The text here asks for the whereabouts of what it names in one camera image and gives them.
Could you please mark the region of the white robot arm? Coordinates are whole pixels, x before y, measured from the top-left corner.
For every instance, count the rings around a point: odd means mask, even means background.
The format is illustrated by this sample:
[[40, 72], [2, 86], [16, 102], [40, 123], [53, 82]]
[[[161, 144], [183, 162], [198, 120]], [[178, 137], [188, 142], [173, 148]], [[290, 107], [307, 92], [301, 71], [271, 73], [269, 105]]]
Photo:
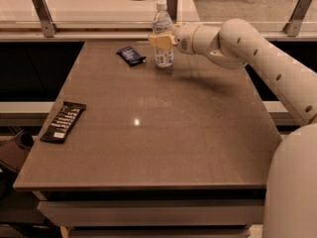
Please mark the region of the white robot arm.
[[317, 74], [283, 52], [250, 23], [219, 28], [175, 24], [148, 36], [154, 48], [202, 55], [227, 69], [249, 65], [300, 127], [273, 155], [266, 185], [263, 238], [317, 238]]

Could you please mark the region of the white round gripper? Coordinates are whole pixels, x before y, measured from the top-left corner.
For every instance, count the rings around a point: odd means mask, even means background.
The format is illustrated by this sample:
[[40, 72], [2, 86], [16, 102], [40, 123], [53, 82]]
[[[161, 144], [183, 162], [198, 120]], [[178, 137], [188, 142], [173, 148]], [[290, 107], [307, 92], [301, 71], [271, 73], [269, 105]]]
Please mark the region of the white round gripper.
[[173, 24], [172, 34], [152, 34], [148, 36], [149, 43], [154, 48], [170, 50], [173, 47], [187, 55], [194, 55], [194, 35], [198, 25], [195, 24]]

